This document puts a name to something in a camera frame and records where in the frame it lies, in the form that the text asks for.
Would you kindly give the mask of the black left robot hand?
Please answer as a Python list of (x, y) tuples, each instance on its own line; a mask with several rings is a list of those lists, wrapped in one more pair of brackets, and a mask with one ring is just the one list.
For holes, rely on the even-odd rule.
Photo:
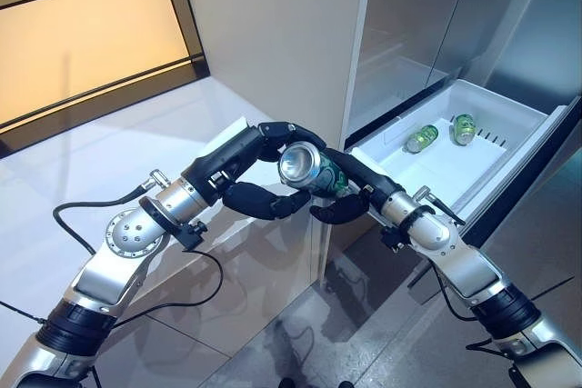
[(306, 141), (322, 151), (326, 142), (317, 134), (290, 122), (243, 124), (243, 129), (209, 154), (199, 156), (182, 176), (207, 205), (221, 201), (241, 214), (262, 219), (283, 219), (301, 209), (311, 194), (300, 190), (287, 196), (274, 194), (260, 185), (238, 178), (256, 161), (276, 163), (282, 146)]

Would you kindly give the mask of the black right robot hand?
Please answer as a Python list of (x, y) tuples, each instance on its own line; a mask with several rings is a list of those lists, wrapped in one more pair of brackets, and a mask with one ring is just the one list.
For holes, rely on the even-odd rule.
[(366, 214), (370, 205), (380, 212), (389, 197), (404, 192), (400, 184), (386, 175), (376, 173), (351, 154), (326, 148), (324, 155), (340, 168), (348, 180), (356, 184), (359, 192), (341, 197), (326, 207), (311, 206), (310, 213), (321, 223), (349, 223)]

